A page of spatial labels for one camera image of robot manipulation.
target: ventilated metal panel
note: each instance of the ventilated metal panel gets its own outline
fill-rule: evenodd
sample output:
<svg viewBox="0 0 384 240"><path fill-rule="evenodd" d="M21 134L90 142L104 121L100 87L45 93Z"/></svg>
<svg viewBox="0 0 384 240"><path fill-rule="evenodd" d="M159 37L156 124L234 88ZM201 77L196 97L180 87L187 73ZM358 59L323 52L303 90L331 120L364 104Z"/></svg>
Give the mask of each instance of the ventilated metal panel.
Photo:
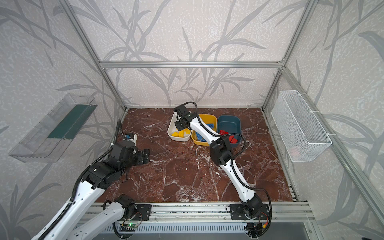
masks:
<svg viewBox="0 0 384 240"><path fill-rule="evenodd" d="M142 223L135 229L134 233L244 233L243 224L244 223ZM105 228L101 233L113 233L112 226Z"/></svg>

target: blue bowl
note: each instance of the blue bowl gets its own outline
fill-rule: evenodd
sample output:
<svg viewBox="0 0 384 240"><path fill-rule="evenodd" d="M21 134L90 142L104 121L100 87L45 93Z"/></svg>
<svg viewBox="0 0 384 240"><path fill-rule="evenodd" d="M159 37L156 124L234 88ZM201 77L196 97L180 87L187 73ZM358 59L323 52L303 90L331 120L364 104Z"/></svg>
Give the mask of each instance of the blue bowl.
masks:
<svg viewBox="0 0 384 240"><path fill-rule="evenodd" d="M240 118L232 115L221 115L217 119L217 132L220 132L220 130L228 133L241 134ZM237 143L231 143L232 148L237 147L242 140L242 138L237 135L235 135L234 138L237 139Z"/></svg>

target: transparent plastic container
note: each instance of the transparent plastic container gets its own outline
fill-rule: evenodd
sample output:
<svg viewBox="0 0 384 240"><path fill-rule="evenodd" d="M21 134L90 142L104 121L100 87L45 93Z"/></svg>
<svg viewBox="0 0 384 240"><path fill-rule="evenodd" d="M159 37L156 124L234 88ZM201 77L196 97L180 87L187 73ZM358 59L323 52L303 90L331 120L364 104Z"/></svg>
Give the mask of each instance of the transparent plastic container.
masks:
<svg viewBox="0 0 384 240"><path fill-rule="evenodd" d="M96 108L93 100L67 94L9 155L22 162L57 162Z"/></svg>

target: bracket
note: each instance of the bracket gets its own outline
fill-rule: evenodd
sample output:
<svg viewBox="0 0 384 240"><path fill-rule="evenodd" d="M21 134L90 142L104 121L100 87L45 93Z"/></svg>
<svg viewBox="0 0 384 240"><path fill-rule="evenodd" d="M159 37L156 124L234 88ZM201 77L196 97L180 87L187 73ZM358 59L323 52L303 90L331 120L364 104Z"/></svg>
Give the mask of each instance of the bracket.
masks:
<svg viewBox="0 0 384 240"><path fill-rule="evenodd" d="M229 208L232 220L249 220L249 218L245 216L244 206L242 204L230 204ZM262 212L265 213L267 216L269 215L268 204L262 204L258 216L256 216L254 220L266 220L267 217Z"/></svg>
<svg viewBox="0 0 384 240"><path fill-rule="evenodd" d="M140 214L136 214L136 216L132 219L132 221L148 221L149 216L151 214L151 204L136 204L137 210Z"/></svg>

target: cable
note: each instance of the cable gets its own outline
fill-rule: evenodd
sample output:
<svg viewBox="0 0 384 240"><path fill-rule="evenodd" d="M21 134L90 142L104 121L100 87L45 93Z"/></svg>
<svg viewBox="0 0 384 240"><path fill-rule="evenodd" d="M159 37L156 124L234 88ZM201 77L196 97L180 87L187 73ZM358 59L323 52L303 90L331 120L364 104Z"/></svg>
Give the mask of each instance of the cable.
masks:
<svg viewBox="0 0 384 240"><path fill-rule="evenodd" d="M135 227L138 227L138 226L140 226L140 224L143 222L143 215L141 214L141 212L138 212L138 213L140 213L140 216L141 216L141 220L140 220L139 224L137 224Z"/></svg>
<svg viewBox="0 0 384 240"><path fill-rule="evenodd" d="M248 189L253 190L253 191L264 191L265 194L266 194L266 196L267 196L267 198L268 198L268 203L269 203L269 222L268 222L267 226L265 227L264 231L259 235L259 237L262 236L262 235L269 229L269 226L271 225L271 224L270 224L270 223L271 223L271 220L272 220L272 203L271 203L271 198L269 197L268 192L267 192L264 188L257 189L257 188L250 187L250 186L246 185L246 184L240 179L240 177L237 175L237 173L236 173L236 171L235 171L235 167L233 166L233 161L235 160L235 158L238 157L238 156L245 150L245 148L246 148L247 141L246 141L245 137L244 137L243 135L241 135L241 134L238 134L238 133L229 133L229 134L225 134L225 135L220 135L220 134L214 134L214 133L212 133L210 130L208 130L208 129L202 124L202 122L201 122L201 120L200 120L200 117L199 117L199 114L198 114L198 112L197 112L197 104L196 104L195 102L191 102L191 101L190 101L190 102L186 102L186 103L184 103L183 105L186 105L186 104L189 104L189 103L195 105L196 114L197 114L197 120L199 121L200 125L201 125L207 132L209 132L210 134L212 134L212 136L214 136L214 137L227 137L227 136L237 135L237 136L240 136L240 137L243 139L243 141L244 141L244 145L243 145L243 147L241 148L241 150L240 150L238 153L236 153L236 154L232 157L232 159L231 159L231 165L230 165L230 166L232 167L233 173L235 174L237 180L238 180L238 181L239 181L245 188L248 188Z"/></svg>
<svg viewBox="0 0 384 240"><path fill-rule="evenodd" d="M121 130L121 120L119 119L117 124L116 124L116 130L115 130L115 135L113 137L113 144L116 143L117 139L118 139L118 134ZM102 160L105 156L107 156L113 149L113 145L105 152L103 153L100 157L98 157L95 161L92 162L92 164L95 164L97 163L98 161ZM71 194L71 197L69 199L69 203L67 204L67 206L65 206L65 208L63 209L63 211L59 214L59 216L53 221L53 223L47 228L47 230L45 230L43 232L43 234L39 237L38 240L44 240L44 238L52 231L52 229L60 222L60 220L65 216L65 214L68 212L68 210L71 208L72 204L74 204L74 199L76 197L76 193L77 193L77 189L79 187L79 184L81 182L81 179L83 178L84 174L88 171L89 167L91 166L87 166L83 172L79 175L79 177L76 179L76 182L73 186L73 189L72 189L72 194Z"/></svg>

